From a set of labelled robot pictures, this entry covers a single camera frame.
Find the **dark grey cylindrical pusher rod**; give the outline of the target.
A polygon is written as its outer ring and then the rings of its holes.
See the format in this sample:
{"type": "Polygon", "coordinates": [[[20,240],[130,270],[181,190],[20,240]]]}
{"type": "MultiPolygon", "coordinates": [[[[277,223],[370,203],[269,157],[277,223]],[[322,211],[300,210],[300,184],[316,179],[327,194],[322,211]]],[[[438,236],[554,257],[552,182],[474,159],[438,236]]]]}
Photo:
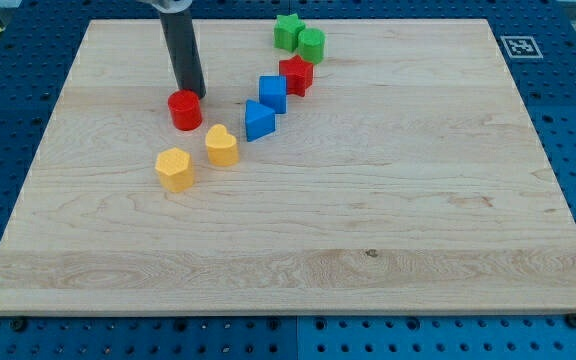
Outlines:
{"type": "Polygon", "coordinates": [[[159,18],[178,88],[202,99],[206,87],[190,10],[161,12],[159,18]]]}

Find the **grey pusher mount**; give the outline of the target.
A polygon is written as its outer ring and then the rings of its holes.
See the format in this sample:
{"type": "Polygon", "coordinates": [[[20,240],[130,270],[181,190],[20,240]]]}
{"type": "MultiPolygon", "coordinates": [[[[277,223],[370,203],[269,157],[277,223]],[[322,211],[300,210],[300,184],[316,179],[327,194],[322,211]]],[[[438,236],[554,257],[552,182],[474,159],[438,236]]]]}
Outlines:
{"type": "Polygon", "coordinates": [[[193,0],[137,0],[149,4],[159,12],[183,12],[187,10],[193,0]]]}

